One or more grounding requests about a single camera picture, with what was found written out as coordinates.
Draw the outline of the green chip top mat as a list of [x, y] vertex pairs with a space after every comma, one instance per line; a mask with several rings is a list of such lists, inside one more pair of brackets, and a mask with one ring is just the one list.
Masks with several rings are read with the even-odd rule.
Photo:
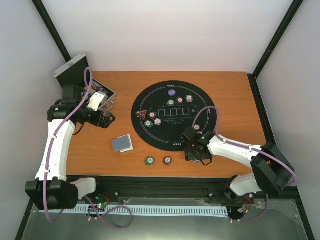
[[175, 101], [170, 99], [170, 100], [167, 101], [167, 105], [170, 106], [170, 107], [174, 106], [175, 105]]

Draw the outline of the green poker chip stack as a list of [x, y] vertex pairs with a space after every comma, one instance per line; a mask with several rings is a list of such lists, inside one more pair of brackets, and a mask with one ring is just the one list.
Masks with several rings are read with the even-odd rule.
[[144, 164], [146, 166], [151, 166], [155, 163], [155, 158], [152, 156], [148, 156], [145, 160], [144, 160]]

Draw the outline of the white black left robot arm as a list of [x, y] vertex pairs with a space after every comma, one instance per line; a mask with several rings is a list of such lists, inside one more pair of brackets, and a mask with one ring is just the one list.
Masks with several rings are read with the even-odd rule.
[[62, 99], [49, 108], [48, 138], [43, 159], [35, 180], [25, 185], [25, 192], [39, 210], [73, 209], [86, 195], [95, 202], [103, 198], [104, 188], [96, 183], [94, 177], [68, 182], [66, 169], [77, 124], [89, 123], [106, 129], [115, 121], [110, 112], [102, 110], [108, 100], [104, 92], [83, 94], [80, 86], [65, 85]]

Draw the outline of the blue chip mat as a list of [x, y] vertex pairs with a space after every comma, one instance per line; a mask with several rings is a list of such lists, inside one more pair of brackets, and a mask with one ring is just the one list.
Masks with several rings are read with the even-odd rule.
[[193, 96], [192, 96], [192, 95], [187, 95], [187, 96], [185, 97], [185, 100], [186, 100], [186, 102], [188, 102], [188, 103], [192, 103], [192, 102], [193, 102]]
[[160, 126], [160, 125], [162, 124], [162, 120], [159, 119], [159, 118], [156, 118], [156, 119], [154, 120], [154, 124], [155, 124], [156, 126]]

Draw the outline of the purple round blind button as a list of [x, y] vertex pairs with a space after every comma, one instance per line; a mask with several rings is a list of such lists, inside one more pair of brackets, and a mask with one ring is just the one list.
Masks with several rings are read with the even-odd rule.
[[174, 89], [169, 89], [167, 94], [170, 96], [170, 97], [175, 97], [177, 92], [174, 90]]

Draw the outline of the red chip mat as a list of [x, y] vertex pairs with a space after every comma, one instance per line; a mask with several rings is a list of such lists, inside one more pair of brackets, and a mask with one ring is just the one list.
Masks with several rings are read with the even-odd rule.
[[148, 116], [150, 119], [154, 120], [157, 117], [157, 114], [155, 112], [150, 112]]
[[179, 104], [182, 104], [184, 102], [184, 99], [182, 97], [178, 97], [176, 99], [176, 101], [179, 103]]
[[195, 125], [193, 126], [193, 128], [194, 128], [197, 132], [199, 132], [199, 131], [201, 130], [201, 127], [200, 127], [198, 124], [195, 124]]

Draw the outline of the red chip top mat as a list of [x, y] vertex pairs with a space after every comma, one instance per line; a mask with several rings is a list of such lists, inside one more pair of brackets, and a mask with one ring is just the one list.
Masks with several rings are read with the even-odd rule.
[[179, 103], [179, 104], [182, 104], [184, 102], [184, 99], [182, 97], [178, 97], [176, 99], [176, 101]]

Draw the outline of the red brown poker chip stack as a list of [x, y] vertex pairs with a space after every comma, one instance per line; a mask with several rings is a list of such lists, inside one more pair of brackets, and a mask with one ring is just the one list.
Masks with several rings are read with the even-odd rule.
[[163, 164], [164, 165], [170, 165], [172, 163], [172, 161], [173, 161], [172, 158], [169, 157], [169, 156], [166, 156], [166, 157], [163, 158]]

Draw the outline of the blue playing card deck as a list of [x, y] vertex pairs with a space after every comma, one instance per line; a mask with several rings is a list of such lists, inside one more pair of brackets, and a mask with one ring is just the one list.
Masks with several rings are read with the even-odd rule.
[[128, 149], [131, 149], [132, 142], [131, 137], [127, 135], [120, 136], [111, 141], [112, 149], [114, 152], [121, 152]]

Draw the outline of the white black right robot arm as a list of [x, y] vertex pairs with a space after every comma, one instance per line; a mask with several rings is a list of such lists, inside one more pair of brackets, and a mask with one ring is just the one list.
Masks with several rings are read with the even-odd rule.
[[186, 157], [195, 160], [212, 160], [220, 156], [238, 162], [252, 170], [237, 175], [229, 184], [229, 198], [262, 192], [278, 197], [297, 180], [294, 168], [273, 143], [251, 145], [228, 139], [221, 134], [207, 131], [202, 134], [192, 127], [186, 128], [181, 139], [185, 142]]

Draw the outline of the blue chip top mat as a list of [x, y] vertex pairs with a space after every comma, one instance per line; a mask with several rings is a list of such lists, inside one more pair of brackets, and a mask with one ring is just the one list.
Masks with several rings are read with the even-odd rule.
[[192, 96], [192, 95], [187, 95], [187, 96], [185, 97], [185, 100], [186, 100], [186, 102], [188, 102], [188, 103], [192, 103], [192, 102], [193, 102], [193, 96]]

